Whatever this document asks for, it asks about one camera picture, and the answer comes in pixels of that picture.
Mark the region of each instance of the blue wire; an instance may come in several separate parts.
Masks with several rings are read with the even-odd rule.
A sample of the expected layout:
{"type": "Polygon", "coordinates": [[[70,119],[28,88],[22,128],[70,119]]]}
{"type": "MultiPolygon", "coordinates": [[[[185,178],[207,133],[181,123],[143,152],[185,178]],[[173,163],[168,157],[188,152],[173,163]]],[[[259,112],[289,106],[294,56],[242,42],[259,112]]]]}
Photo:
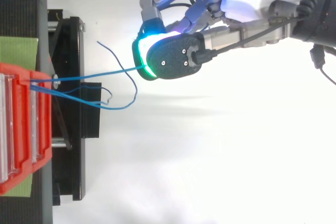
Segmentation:
{"type": "MultiPolygon", "coordinates": [[[[111,54],[113,54],[113,56],[115,57],[115,59],[117,60],[119,66],[121,67],[122,70],[125,70],[124,67],[122,66],[122,64],[120,63],[120,60],[118,59],[117,55],[107,46],[105,46],[103,43],[97,41],[97,43],[99,45],[101,45],[103,48],[105,48],[106,50],[110,51],[111,54]]],[[[128,76],[128,78],[130,78],[130,80],[133,82],[133,85],[135,87],[135,94],[134,94],[134,98],[133,101],[135,101],[137,99],[138,96],[138,86],[136,85],[135,81],[133,80],[133,78],[130,76],[129,73],[125,72],[125,74],[128,76]]]]}
{"type": "Polygon", "coordinates": [[[76,88],[75,90],[71,90],[71,91],[65,92],[65,93],[58,92],[56,90],[47,89],[47,88],[40,87],[40,86],[36,86],[36,85],[30,85],[30,89],[33,90],[33,91],[36,91],[36,92],[41,92],[41,93],[50,94],[50,95],[54,95],[54,96],[57,96],[57,97],[63,97],[63,98],[66,98],[66,99],[77,101],[77,102],[80,102],[80,103],[83,103],[83,104],[86,104],[86,105],[89,105],[89,106],[92,106],[92,107],[95,107],[95,108],[99,108],[99,109],[124,110],[124,109],[127,109],[128,107],[130,107],[136,101],[136,99],[137,99],[138,87],[137,87],[135,81],[133,80],[133,78],[128,74],[128,71],[138,70],[138,69],[144,68],[145,66],[139,66],[139,67],[135,67],[135,68],[124,69],[124,67],[120,63],[120,60],[118,59],[117,55],[115,55],[115,53],[110,48],[108,48],[107,46],[103,45],[99,41],[97,43],[99,45],[101,45],[102,47],[104,47],[105,49],[109,50],[114,55],[114,57],[116,58],[116,60],[117,60],[117,62],[119,64],[119,66],[122,68],[122,70],[114,71],[114,72],[101,73],[101,74],[93,74],[93,75],[90,75],[90,76],[83,76],[83,77],[59,78],[59,79],[52,79],[52,80],[31,80],[31,82],[74,81],[74,80],[89,79],[89,78],[93,78],[93,77],[107,76],[107,75],[111,75],[111,74],[117,74],[117,73],[123,73],[124,72],[131,79],[131,81],[133,82],[134,87],[135,87],[135,95],[134,95],[133,101],[130,102],[128,105],[126,105],[124,107],[120,107],[120,108],[110,108],[110,107],[106,107],[106,106],[101,106],[101,105],[95,104],[94,102],[88,102],[88,101],[85,101],[83,99],[67,95],[67,93],[74,92],[74,91],[80,89],[81,87],[76,88]]]}
{"type": "Polygon", "coordinates": [[[57,96],[57,97],[67,98],[67,99],[70,99],[70,100],[73,100],[73,101],[77,101],[77,102],[80,102],[80,103],[83,103],[83,104],[86,104],[86,105],[89,105],[89,106],[92,106],[92,107],[95,107],[95,108],[105,109],[105,110],[124,110],[124,109],[127,109],[128,107],[130,107],[135,102],[135,100],[133,100],[132,102],[130,102],[128,105],[126,105],[124,107],[110,108],[110,107],[105,107],[105,106],[97,105],[97,104],[94,104],[92,102],[88,102],[88,101],[82,100],[80,98],[73,97],[73,96],[70,96],[70,95],[67,95],[67,94],[63,94],[61,92],[58,92],[58,91],[55,91],[55,90],[51,90],[51,89],[47,89],[47,88],[44,88],[44,87],[39,87],[39,86],[31,85],[30,89],[34,90],[36,92],[41,92],[41,93],[45,93],[45,94],[54,95],[54,96],[57,96]]]}
{"type": "Polygon", "coordinates": [[[101,90],[106,90],[107,92],[109,92],[109,94],[111,95],[111,97],[107,100],[107,102],[92,102],[94,104],[104,104],[104,105],[109,105],[110,104],[110,101],[111,99],[113,98],[113,94],[111,93],[110,90],[108,90],[107,88],[103,88],[103,87],[91,87],[91,86],[87,86],[87,85],[83,85],[83,86],[80,86],[80,87],[77,87],[73,90],[70,90],[70,91],[66,91],[66,92],[62,92],[63,94],[70,94],[70,93],[73,93],[79,89],[82,89],[82,88],[86,88],[86,89],[101,89],[101,90]]]}
{"type": "Polygon", "coordinates": [[[90,79],[90,78],[100,77],[100,76],[110,76],[112,74],[127,73],[130,71],[142,69],[144,67],[146,66],[139,66],[135,68],[128,68],[128,69],[123,69],[123,70],[118,70],[118,71],[113,71],[113,72],[107,72],[107,73],[97,73],[97,74],[92,74],[90,76],[77,76],[77,77],[66,77],[66,78],[45,79],[45,80],[31,79],[30,81],[31,82],[78,81],[78,80],[90,79]]]}

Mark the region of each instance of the red plastic bin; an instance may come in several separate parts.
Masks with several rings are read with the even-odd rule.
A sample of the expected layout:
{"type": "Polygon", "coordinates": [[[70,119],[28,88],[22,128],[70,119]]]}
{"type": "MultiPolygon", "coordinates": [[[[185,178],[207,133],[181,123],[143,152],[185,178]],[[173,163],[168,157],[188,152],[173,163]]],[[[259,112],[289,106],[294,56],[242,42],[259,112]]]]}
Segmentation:
{"type": "MultiPolygon", "coordinates": [[[[0,150],[0,179],[3,174],[2,180],[0,180],[0,195],[3,195],[24,181],[29,174],[43,167],[52,157],[51,97],[43,93],[35,94],[37,96],[36,105],[38,105],[36,115],[38,137],[36,139],[39,148],[36,161],[33,162],[31,116],[34,109],[32,108],[30,80],[50,79],[50,76],[19,66],[0,63],[0,77],[5,80],[2,82],[2,86],[0,85],[2,87],[0,92],[2,92],[2,102],[6,103],[6,107],[2,107],[6,108],[6,111],[1,110],[0,106],[2,113],[0,113],[2,116],[0,120],[6,119],[6,123],[0,124],[0,143],[1,141],[3,143],[3,145],[0,144],[0,148],[4,146],[0,150]]],[[[39,86],[51,89],[50,82],[39,83],[39,86]]]]}

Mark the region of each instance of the blue light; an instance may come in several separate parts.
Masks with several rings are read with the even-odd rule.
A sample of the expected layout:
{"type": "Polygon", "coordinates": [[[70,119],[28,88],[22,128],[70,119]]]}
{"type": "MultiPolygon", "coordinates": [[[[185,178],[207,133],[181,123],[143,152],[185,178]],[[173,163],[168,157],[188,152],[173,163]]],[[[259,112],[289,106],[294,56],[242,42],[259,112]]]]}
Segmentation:
{"type": "Polygon", "coordinates": [[[153,73],[152,69],[147,65],[147,53],[149,49],[158,41],[173,37],[176,35],[180,35],[179,32],[177,31],[172,31],[167,34],[154,34],[150,35],[146,38],[143,38],[139,41],[139,53],[140,53],[140,60],[142,65],[145,65],[146,67],[144,68],[148,74],[150,74],[152,77],[156,77],[156,75],[153,73]]]}

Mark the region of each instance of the red storage drawer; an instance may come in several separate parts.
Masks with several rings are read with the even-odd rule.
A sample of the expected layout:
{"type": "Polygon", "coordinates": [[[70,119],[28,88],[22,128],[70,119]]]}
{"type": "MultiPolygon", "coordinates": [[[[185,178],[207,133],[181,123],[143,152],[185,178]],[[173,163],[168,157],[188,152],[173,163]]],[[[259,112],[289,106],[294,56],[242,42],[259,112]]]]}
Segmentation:
{"type": "MultiPolygon", "coordinates": [[[[30,90],[44,73],[0,63],[0,195],[44,166],[51,151],[51,97],[30,90]]],[[[40,83],[51,89],[51,83],[40,83]]]]}

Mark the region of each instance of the green paper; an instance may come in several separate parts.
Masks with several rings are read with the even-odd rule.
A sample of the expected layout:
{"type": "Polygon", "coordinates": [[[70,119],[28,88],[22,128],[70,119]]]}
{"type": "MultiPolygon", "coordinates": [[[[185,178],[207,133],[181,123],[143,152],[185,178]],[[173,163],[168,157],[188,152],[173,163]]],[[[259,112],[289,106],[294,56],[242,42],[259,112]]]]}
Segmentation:
{"type": "Polygon", "coordinates": [[[38,39],[0,37],[0,62],[35,70],[38,39]]]}
{"type": "Polygon", "coordinates": [[[8,193],[6,193],[4,196],[6,197],[30,197],[31,194],[31,184],[33,183],[33,175],[30,174],[21,184],[14,187],[12,190],[10,190],[8,193]]]}
{"type": "MultiPolygon", "coordinates": [[[[0,37],[0,62],[18,65],[28,70],[35,70],[38,39],[0,37]]],[[[4,196],[30,197],[33,175],[30,174],[20,185],[4,196]]]]}

